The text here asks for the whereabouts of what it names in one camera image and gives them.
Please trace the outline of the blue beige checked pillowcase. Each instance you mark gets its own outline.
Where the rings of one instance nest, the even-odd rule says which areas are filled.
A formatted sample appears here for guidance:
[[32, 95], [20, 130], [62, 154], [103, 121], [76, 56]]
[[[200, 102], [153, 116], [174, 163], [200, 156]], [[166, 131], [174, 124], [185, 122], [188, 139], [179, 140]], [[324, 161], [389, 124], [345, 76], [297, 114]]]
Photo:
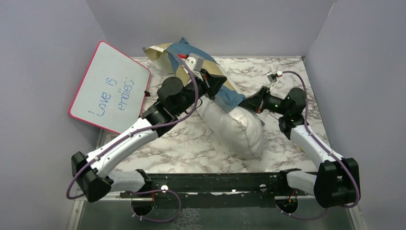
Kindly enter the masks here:
[[[144, 47], [143, 51], [156, 68], [165, 73], [174, 74], [184, 84], [189, 83], [191, 79], [188, 71], [180, 66], [180, 58], [201, 80], [205, 80], [209, 76], [226, 77], [222, 67], [211, 55], [190, 45], [184, 37], [178, 42]], [[198, 109], [198, 112], [201, 117], [207, 115], [205, 119], [209, 121], [213, 120], [211, 116], [214, 115], [228, 115], [232, 118], [248, 117], [249, 115], [256, 117], [249, 110], [238, 106], [245, 99], [246, 96], [239, 93], [230, 80], [226, 80], [214, 99], [203, 102], [202, 108]]]

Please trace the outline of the white pillow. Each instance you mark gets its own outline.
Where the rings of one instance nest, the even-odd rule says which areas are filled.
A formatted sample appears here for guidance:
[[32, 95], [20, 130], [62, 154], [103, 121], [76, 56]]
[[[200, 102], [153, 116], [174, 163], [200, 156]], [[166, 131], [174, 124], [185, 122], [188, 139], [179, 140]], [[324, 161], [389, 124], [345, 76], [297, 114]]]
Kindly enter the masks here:
[[260, 160], [265, 148], [260, 118], [244, 108], [224, 111], [217, 103], [202, 98], [198, 114], [217, 135], [220, 142], [244, 160]]

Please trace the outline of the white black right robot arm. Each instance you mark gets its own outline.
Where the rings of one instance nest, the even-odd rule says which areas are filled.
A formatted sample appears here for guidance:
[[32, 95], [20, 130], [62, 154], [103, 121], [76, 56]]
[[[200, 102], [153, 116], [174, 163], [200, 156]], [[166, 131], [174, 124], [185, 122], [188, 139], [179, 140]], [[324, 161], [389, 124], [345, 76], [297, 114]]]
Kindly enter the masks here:
[[297, 144], [317, 168], [317, 174], [290, 170], [276, 182], [277, 191], [288, 195], [294, 189], [316, 198], [323, 208], [355, 207], [361, 198], [359, 165], [353, 158], [344, 158], [329, 148], [311, 129], [307, 122], [307, 93], [292, 88], [285, 98], [271, 94], [269, 87], [261, 87], [240, 104], [257, 114], [267, 110], [280, 114], [280, 131]]

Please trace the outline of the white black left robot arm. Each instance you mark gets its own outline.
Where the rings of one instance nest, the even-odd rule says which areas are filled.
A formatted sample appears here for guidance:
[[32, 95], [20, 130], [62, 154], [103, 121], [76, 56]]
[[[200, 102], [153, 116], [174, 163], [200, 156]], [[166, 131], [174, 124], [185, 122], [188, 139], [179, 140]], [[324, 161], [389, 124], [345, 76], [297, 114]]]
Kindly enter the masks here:
[[161, 137], [185, 120], [185, 116], [179, 119], [179, 115], [190, 107], [196, 108], [196, 102], [201, 97], [214, 99], [226, 80], [225, 76], [210, 74], [204, 69], [198, 74], [193, 74], [191, 82], [187, 85], [184, 85], [180, 78], [166, 78], [157, 90], [157, 101], [126, 131], [88, 154], [78, 151], [72, 155], [72, 182], [78, 184], [82, 194], [70, 196], [73, 185], [70, 183], [66, 197], [77, 199], [84, 196], [92, 203], [113, 190], [132, 189], [140, 197], [148, 195], [151, 185], [140, 172], [128, 179], [115, 179], [111, 172], [136, 150]]

